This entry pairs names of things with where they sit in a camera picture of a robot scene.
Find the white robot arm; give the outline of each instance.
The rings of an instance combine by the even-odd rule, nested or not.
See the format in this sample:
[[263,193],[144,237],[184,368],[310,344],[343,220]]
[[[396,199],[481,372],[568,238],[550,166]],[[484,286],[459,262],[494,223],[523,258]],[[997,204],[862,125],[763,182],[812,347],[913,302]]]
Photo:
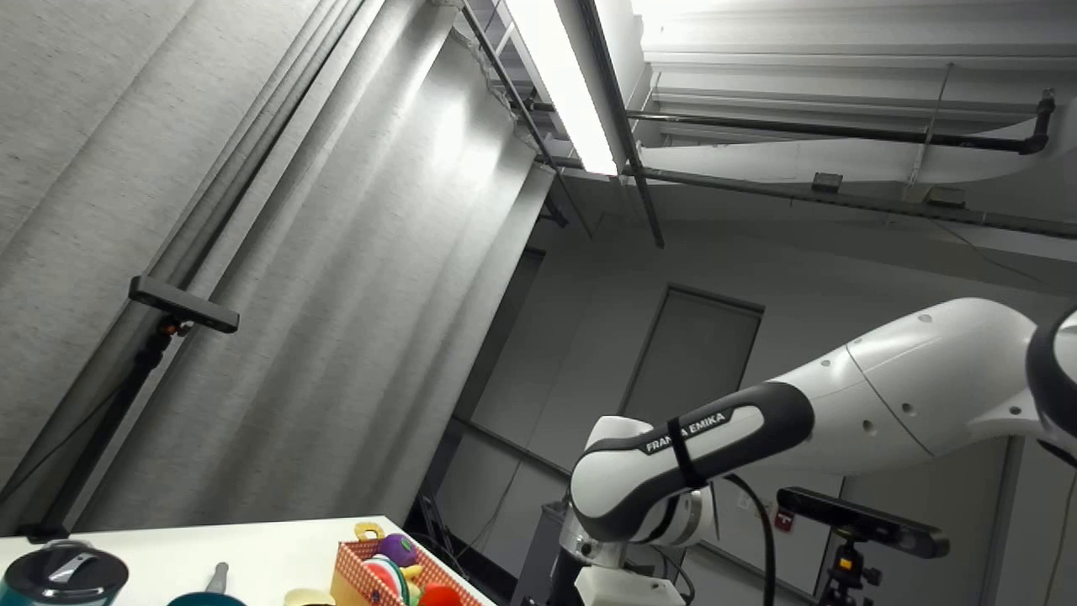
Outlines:
[[678,495],[740,464],[870,475],[993,434],[1029,434],[1075,460],[1077,312],[1037,330],[1009,307],[953,300],[668,429],[602,419],[568,498],[597,542],[662,542],[683,532]]

